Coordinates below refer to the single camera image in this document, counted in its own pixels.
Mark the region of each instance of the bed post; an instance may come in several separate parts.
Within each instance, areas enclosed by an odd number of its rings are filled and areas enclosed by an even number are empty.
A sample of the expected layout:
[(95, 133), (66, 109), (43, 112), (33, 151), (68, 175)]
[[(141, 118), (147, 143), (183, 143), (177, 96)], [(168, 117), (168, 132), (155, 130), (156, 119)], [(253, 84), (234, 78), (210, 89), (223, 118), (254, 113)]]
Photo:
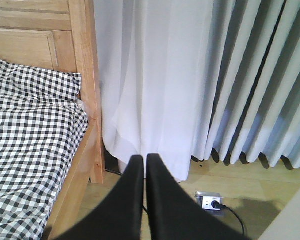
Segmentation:
[(89, 125), (96, 136), (95, 159), (90, 180), (103, 183), (105, 175), (102, 140), (102, 110), (93, 0), (69, 0), (69, 10), (77, 72), (82, 74), (81, 99), (87, 106)]

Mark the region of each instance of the mattress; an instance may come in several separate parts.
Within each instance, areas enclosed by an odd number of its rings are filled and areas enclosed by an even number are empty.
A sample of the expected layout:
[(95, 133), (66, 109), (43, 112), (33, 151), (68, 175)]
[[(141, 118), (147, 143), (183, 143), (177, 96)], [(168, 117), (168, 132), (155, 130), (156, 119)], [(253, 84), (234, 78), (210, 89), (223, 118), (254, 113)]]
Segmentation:
[(81, 75), (0, 60), (0, 239), (40, 239), (88, 127)]

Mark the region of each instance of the gingham bedding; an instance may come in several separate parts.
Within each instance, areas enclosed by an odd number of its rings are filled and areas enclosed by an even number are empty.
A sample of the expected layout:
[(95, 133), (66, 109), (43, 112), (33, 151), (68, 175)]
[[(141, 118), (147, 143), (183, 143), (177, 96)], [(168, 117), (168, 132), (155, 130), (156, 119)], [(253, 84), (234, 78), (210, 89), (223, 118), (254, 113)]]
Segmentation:
[(0, 60), (0, 239), (36, 240), (88, 118), (81, 76)]

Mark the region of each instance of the pillow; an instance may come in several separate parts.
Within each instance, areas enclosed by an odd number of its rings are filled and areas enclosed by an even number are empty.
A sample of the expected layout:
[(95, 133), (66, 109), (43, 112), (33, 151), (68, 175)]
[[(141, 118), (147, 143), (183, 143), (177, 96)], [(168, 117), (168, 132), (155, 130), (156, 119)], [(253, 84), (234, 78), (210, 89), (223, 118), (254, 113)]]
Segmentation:
[(65, 73), (0, 60), (0, 94), (13, 92), (39, 99), (54, 98), (76, 102), (80, 88), (79, 73)]

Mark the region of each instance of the black cable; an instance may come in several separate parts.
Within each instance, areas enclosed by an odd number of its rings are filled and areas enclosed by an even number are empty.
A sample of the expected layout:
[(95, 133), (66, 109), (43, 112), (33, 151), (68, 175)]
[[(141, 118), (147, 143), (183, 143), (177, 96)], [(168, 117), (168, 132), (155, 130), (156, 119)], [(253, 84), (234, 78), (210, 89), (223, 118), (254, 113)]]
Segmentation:
[[(112, 173), (112, 174), (115, 174), (115, 175), (122, 176), (122, 173), (117, 172), (117, 171), (112, 171), (112, 170), (109, 170), (109, 169), (106, 169), (105, 171), (108, 172), (108, 173)], [(146, 209), (145, 205), (142, 205), (142, 208), (146, 212), (146, 214), (148, 214), (148, 210)]]
[(245, 231), (245, 225), (244, 225), (244, 222), (241, 220), (241, 218), (238, 216), (238, 214), (236, 214), (236, 212), (234, 210), (232, 210), (230, 207), (226, 206), (226, 205), (223, 205), (221, 203), (219, 203), (218, 201), (213, 201), (211, 203), (211, 206), (214, 208), (214, 209), (228, 209), (230, 212), (232, 212), (235, 217), (239, 220), (240, 224), (241, 224), (241, 227), (242, 227), (242, 235), (245, 236), (246, 235), (246, 231)]

